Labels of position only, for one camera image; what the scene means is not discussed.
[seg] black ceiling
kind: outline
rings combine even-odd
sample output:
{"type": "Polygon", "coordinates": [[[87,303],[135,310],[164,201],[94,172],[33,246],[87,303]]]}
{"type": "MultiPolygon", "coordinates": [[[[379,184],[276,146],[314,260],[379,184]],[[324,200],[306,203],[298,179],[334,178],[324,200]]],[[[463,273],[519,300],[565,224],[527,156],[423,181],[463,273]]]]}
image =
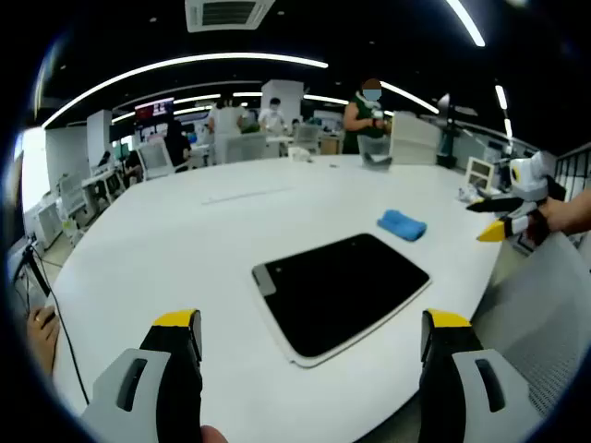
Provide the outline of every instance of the black ceiling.
{"type": "MultiPolygon", "coordinates": [[[[587,142],[591,43],[585,36],[584,15],[577,13],[574,2],[462,3],[482,33],[485,48],[472,43],[445,0],[277,0],[258,30],[198,33],[187,32],[183,0],[93,2],[61,39],[51,75],[46,76],[44,97],[69,101],[130,69],[192,54],[288,54],[324,61],[329,68],[263,61],[171,66],[100,90],[49,127],[186,85],[286,78],[304,81],[309,93],[348,99],[359,78],[371,76],[428,102],[450,92],[455,104],[478,112],[476,118],[461,115],[461,119],[504,132],[494,90],[499,82],[507,92],[517,138],[554,152],[587,142]]],[[[173,95],[183,98],[224,90],[259,87],[211,86],[173,95]]],[[[385,109],[428,114],[389,91],[384,91],[382,104],[385,109]]],[[[54,111],[41,109],[37,123],[54,111]]]]}

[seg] white table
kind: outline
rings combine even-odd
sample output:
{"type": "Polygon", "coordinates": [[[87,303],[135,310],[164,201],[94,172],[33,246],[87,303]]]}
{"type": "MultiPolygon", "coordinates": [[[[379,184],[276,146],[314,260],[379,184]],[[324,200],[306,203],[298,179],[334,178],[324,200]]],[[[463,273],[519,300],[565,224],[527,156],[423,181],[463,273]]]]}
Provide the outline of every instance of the white table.
{"type": "MultiPolygon", "coordinates": [[[[229,441],[354,441],[416,393],[421,313],[473,316],[501,246],[476,240],[492,215],[465,210],[455,199],[464,178],[440,167],[374,173],[358,167],[358,156],[314,160],[169,175],[132,186],[94,223],[54,286],[90,395],[96,377],[138,347],[155,318],[188,307],[202,312],[201,422],[229,441]],[[382,230],[376,221],[386,209],[427,222],[425,235],[407,243],[382,230]],[[263,321],[252,268],[358,233],[406,255],[433,282],[327,362],[290,364],[263,321]]],[[[80,413],[64,334],[54,382],[80,413]]]]}

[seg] white partition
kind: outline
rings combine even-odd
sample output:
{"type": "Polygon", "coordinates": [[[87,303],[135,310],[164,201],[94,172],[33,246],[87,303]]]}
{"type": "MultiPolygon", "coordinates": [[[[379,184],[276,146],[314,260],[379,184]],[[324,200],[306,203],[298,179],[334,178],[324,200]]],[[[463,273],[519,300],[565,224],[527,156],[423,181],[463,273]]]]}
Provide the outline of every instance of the white partition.
{"type": "Polygon", "coordinates": [[[441,130],[412,114],[396,113],[392,119],[390,155],[396,164],[435,164],[441,130]]]}

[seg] person in white shirt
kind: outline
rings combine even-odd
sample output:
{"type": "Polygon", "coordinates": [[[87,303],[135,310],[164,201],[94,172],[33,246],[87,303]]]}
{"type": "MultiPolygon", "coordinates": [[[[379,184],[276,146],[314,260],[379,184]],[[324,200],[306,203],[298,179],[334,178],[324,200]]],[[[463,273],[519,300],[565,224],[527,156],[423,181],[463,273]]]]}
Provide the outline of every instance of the person in white shirt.
{"type": "Polygon", "coordinates": [[[259,115],[260,130],[272,134],[281,135],[285,130],[285,117],[279,109],[281,100],[273,97],[269,102],[269,108],[263,109],[259,115]]]}
{"type": "Polygon", "coordinates": [[[228,94],[223,94],[211,108],[208,127],[213,134],[216,164],[224,164],[226,161],[227,139],[241,134],[240,126],[244,113],[245,109],[242,106],[234,106],[232,97],[228,94]]]}

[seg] black tablet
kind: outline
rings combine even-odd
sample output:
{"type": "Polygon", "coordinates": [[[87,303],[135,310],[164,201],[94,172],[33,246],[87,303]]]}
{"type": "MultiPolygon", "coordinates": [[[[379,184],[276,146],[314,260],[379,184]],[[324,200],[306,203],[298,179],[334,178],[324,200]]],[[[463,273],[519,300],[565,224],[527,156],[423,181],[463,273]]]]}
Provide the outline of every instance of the black tablet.
{"type": "Polygon", "coordinates": [[[368,233],[258,265],[252,274],[303,366],[359,340],[429,283],[424,270],[368,233]]]}

